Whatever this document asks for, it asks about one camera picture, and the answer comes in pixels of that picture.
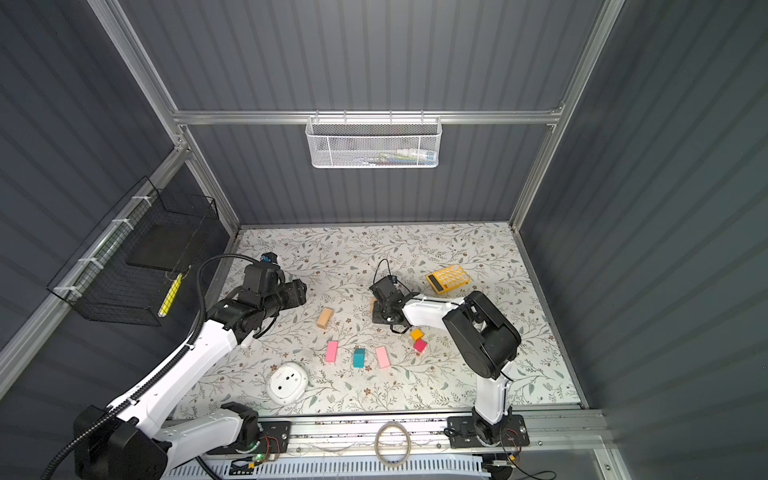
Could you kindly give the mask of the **arched natural wood block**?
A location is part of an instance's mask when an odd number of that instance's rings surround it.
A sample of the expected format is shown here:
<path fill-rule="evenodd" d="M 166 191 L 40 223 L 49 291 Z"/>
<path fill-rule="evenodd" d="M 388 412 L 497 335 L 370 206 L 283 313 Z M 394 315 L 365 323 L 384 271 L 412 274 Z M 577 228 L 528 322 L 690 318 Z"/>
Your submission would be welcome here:
<path fill-rule="evenodd" d="M 318 319 L 316 321 L 316 325 L 319 328 L 321 328 L 321 329 L 326 329 L 328 327 L 329 323 L 330 323 L 330 320 L 333 317 L 333 314 L 334 314 L 334 310 L 333 309 L 331 309 L 331 308 L 324 308 L 321 311 L 321 313 L 320 313 L 320 315 L 319 315 L 319 317 L 318 317 Z"/>

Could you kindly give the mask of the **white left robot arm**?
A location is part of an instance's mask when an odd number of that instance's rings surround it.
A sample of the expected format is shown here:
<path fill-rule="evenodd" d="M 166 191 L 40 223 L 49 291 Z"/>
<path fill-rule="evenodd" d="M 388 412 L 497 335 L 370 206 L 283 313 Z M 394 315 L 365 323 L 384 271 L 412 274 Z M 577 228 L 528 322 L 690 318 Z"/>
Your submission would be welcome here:
<path fill-rule="evenodd" d="M 79 478 L 159 479 L 217 448 L 264 458 L 279 447 L 263 432 L 258 413 L 237 402 L 164 425 L 212 366 L 262 337 L 281 312 L 305 304 L 306 284 L 286 280 L 275 254 L 247 262 L 242 285 L 213 305 L 202 303 L 188 337 L 150 374 L 107 407 L 90 406 L 77 417 L 74 439 L 57 458 L 72 454 Z"/>

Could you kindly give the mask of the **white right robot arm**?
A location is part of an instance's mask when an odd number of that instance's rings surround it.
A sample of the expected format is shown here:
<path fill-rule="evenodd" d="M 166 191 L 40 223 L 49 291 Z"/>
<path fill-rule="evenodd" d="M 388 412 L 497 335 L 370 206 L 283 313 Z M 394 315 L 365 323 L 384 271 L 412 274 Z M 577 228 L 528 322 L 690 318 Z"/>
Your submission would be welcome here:
<path fill-rule="evenodd" d="M 501 443 L 512 414 L 507 401 L 512 383 L 508 368 L 522 344 L 513 324 L 480 291 L 463 298 L 435 298 L 407 289 L 393 275 L 375 280 L 369 290 L 374 297 L 374 323 L 387 325 L 397 334 L 423 328 L 448 332 L 476 378 L 471 432 L 483 445 Z"/>

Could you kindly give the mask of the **light pink wood block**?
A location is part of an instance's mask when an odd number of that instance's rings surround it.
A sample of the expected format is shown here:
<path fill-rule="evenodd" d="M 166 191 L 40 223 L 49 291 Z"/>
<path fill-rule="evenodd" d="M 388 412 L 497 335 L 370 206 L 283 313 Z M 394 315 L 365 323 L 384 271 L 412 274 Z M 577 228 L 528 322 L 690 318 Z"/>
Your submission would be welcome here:
<path fill-rule="evenodd" d="M 388 368 L 391 366 L 389 354 L 385 346 L 380 346 L 375 349 L 375 355 L 380 368 Z"/>

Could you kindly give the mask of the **teal wood block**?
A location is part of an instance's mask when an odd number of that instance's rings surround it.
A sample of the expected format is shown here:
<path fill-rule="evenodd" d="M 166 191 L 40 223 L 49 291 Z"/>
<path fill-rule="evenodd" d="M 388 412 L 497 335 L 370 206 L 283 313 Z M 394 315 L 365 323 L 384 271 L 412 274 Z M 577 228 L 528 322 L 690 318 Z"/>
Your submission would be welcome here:
<path fill-rule="evenodd" d="M 356 348 L 353 352 L 353 367 L 362 369 L 365 366 L 366 350 L 364 348 Z"/>

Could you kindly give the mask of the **dark pink rectangular block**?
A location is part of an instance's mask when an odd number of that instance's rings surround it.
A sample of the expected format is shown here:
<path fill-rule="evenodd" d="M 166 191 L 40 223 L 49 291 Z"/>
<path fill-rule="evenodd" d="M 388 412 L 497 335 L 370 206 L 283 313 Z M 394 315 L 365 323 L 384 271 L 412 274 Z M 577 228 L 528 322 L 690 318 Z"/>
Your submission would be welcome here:
<path fill-rule="evenodd" d="M 338 342 L 330 340 L 327 344 L 325 361 L 327 363 L 335 363 L 338 355 Z"/>

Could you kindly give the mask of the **yellow calculator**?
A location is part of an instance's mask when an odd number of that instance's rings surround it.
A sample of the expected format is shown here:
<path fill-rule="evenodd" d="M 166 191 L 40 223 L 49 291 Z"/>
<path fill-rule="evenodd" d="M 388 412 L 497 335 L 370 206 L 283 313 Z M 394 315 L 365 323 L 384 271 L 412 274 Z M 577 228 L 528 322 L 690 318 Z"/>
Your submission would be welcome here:
<path fill-rule="evenodd" d="M 427 274 L 426 280 L 435 293 L 442 295 L 469 284 L 471 278 L 460 265 L 454 264 Z"/>

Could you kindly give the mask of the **white round smart speaker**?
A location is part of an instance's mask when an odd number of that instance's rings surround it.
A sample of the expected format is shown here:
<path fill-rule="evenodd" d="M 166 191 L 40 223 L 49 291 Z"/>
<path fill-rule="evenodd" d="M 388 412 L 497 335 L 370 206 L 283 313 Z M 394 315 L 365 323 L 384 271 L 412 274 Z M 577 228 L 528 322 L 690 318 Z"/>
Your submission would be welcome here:
<path fill-rule="evenodd" d="M 278 367 L 269 378 L 267 394 L 278 405 L 290 405 L 305 393 L 308 383 L 304 368 L 295 362 L 288 362 Z"/>

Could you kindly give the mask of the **yellow green marker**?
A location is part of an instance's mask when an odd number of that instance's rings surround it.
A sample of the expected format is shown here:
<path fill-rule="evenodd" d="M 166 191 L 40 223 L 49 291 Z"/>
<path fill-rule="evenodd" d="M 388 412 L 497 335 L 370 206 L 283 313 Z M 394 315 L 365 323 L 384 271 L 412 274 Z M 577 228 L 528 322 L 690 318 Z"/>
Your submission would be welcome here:
<path fill-rule="evenodd" d="M 171 307 L 172 307 L 172 305 L 174 303 L 174 300 L 175 300 L 175 298 L 176 298 L 176 296 L 178 294 L 178 291 L 180 289 L 180 286 L 181 286 L 181 283 L 183 281 L 183 278 L 184 278 L 184 275 L 182 273 L 179 273 L 175 277 L 173 282 L 171 283 L 171 285 L 170 285 L 170 287 L 169 287 L 169 289 L 168 289 L 168 291 L 167 291 L 167 293 L 166 293 L 166 295 L 165 295 L 165 297 L 164 297 L 164 299 L 163 299 L 163 301 L 162 301 L 162 303 L 160 305 L 160 308 L 158 309 L 157 316 L 159 318 L 165 318 L 168 315 L 168 313 L 169 313 L 169 311 L 170 311 L 170 309 L 171 309 Z"/>

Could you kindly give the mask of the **roll of clear tape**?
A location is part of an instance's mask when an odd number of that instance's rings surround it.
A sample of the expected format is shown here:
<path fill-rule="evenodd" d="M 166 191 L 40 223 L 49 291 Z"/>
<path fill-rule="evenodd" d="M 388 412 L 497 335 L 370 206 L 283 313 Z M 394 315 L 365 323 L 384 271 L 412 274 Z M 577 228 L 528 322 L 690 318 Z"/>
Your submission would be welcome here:
<path fill-rule="evenodd" d="M 411 456 L 413 442 L 411 434 L 399 422 L 389 421 L 377 431 L 373 449 L 377 460 L 388 468 L 399 468 Z"/>

